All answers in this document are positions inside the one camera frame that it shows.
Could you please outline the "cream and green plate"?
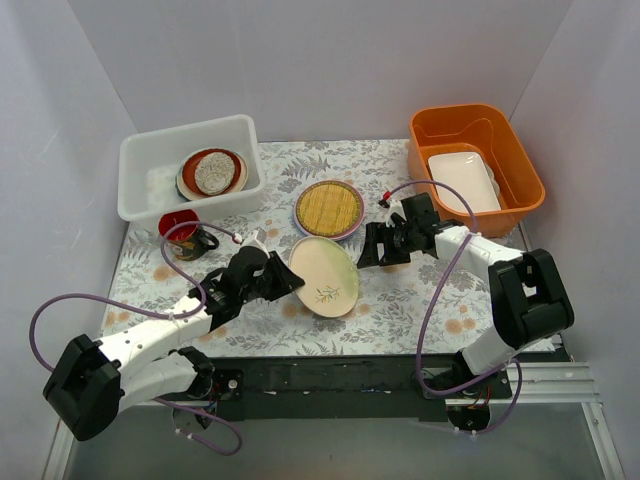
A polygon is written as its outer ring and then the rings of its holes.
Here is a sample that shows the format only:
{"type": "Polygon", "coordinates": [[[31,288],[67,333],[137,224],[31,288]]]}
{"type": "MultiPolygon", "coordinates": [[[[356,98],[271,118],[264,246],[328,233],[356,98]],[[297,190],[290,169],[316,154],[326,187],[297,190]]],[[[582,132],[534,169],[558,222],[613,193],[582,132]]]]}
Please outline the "cream and green plate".
{"type": "Polygon", "coordinates": [[[338,243],[324,237],[303,238],[292,248],[288,266],[304,281],[296,295],[314,314],[338,318],[348,314],[356,305],[358,271],[338,243]]]}

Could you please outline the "speckled grey oval plate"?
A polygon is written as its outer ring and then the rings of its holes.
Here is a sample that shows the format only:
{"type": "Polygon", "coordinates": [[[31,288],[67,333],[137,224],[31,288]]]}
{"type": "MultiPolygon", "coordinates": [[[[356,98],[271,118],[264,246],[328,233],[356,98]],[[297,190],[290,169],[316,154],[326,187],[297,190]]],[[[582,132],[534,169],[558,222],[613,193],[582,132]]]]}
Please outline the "speckled grey oval plate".
{"type": "Polygon", "coordinates": [[[238,169],[239,160],[235,155],[224,151],[208,153],[195,168],[195,184],[204,195],[221,194],[231,186],[238,169]]]}

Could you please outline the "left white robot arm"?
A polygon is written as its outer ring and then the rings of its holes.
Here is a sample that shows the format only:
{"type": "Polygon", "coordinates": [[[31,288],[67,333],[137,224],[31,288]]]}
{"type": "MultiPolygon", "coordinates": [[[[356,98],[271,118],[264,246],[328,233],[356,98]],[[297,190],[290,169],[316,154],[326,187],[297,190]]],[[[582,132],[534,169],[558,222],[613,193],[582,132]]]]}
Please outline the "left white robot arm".
{"type": "Polygon", "coordinates": [[[139,403],[173,393],[203,399],[215,367],[190,341],[235,319],[247,303],[278,300],[304,284],[276,252],[242,247],[159,317],[97,340],[71,340],[44,398],[79,441],[96,437],[139,403]]]}

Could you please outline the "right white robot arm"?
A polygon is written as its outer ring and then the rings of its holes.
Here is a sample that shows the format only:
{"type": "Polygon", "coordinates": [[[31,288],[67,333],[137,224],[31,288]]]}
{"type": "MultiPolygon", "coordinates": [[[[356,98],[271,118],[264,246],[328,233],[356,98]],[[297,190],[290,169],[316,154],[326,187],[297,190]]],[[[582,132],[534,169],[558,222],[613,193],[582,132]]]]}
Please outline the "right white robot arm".
{"type": "Polygon", "coordinates": [[[386,217],[367,224],[358,268],[408,264],[413,253],[421,252],[448,261],[445,277],[460,266],[489,288],[492,324],[455,354],[449,371],[427,378],[422,359],[415,359],[415,379],[425,394],[475,397],[521,351],[574,324],[548,251],[508,248],[457,220],[443,221],[426,194],[397,201],[385,193],[379,203],[386,217]]]}

